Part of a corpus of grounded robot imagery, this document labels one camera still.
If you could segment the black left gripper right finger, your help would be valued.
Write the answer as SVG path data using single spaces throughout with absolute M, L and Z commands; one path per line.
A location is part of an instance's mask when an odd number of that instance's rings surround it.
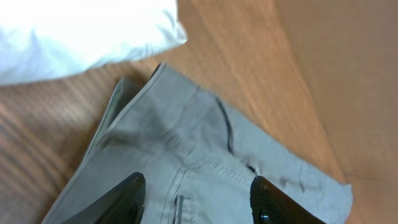
M 250 188 L 254 224 L 325 224 L 263 176 Z

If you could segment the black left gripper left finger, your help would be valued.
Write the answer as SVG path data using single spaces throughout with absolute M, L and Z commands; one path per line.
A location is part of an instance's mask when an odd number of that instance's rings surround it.
M 146 180 L 135 172 L 63 224 L 140 224 Z

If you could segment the grey shorts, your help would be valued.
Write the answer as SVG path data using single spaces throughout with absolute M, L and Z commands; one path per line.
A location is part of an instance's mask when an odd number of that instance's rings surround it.
M 45 223 L 96 223 L 130 175 L 146 182 L 141 223 L 252 223 L 258 175 L 325 223 L 344 223 L 352 188 L 290 152 L 239 111 L 158 65 L 116 84 L 99 127 Z

